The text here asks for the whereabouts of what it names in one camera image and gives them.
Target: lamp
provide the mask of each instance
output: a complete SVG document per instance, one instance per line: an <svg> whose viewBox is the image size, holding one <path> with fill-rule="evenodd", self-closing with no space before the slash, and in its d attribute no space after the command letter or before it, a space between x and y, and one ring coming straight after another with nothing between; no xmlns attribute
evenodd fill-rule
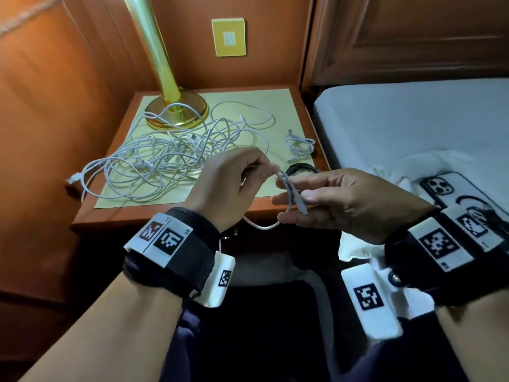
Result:
<svg viewBox="0 0 509 382"><path fill-rule="evenodd" d="M194 108L202 118L205 118L209 112L205 99L193 92L179 90L175 82L175 77L169 66L168 53L164 47L150 0L124 0L124 2L142 40L161 91L161 96L150 102L145 112L158 115L171 103L185 103ZM182 106L170 107L161 117L176 126L184 128L193 128L200 124L200 117ZM156 130L172 129L159 119L148 119L147 121Z"/></svg>

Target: headboard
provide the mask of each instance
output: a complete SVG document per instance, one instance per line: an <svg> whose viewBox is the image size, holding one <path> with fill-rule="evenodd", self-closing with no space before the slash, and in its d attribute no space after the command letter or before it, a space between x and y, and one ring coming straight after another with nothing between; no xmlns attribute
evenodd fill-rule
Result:
<svg viewBox="0 0 509 382"><path fill-rule="evenodd" d="M316 0L303 86L509 75L509 0Z"/></svg>

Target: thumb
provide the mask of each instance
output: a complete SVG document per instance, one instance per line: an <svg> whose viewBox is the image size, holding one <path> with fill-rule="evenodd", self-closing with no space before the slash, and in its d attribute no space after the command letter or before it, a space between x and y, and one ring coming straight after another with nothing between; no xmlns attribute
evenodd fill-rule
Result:
<svg viewBox="0 0 509 382"><path fill-rule="evenodd" d="M347 187L328 186L303 190L300 197L309 205L343 206L347 202Z"/></svg>
<svg viewBox="0 0 509 382"><path fill-rule="evenodd" d="M273 176L279 170L279 166L275 163L261 163L246 177L240 192L245 196L254 198L267 178Z"/></svg>

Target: hand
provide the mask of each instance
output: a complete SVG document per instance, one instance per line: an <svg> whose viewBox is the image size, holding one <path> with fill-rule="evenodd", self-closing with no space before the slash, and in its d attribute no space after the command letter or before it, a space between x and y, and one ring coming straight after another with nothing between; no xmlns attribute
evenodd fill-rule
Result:
<svg viewBox="0 0 509 382"><path fill-rule="evenodd" d="M436 210L425 200L372 174L353 168L311 176L292 177L309 205L308 215L299 211L279 213L282 224L304 228L340 229L371 244L383 244L401 228L408 228ZM277 187L284 188L278 180ZM272 204L288 203L288 194L271 198Z"/></svg>
<svg viewBox="0 0 509 382"><path fill-rule="evenodd" d="M258 166L244 174L251 165ZM224 232L240 221L261 185L279 170L257 147L216 154L205 163L184 207L200 213Z"/></svg>

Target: white bed sheet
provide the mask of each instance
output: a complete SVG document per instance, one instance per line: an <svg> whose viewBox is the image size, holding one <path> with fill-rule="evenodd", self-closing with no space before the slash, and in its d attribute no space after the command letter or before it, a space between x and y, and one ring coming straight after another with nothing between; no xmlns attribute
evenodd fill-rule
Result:
<svg viewBox="0 0 509 382"><path fill-rule="evenodd" d="M316 100L313 119L334 168L452 149L509 176L509 79L338 86Z"/></svg>

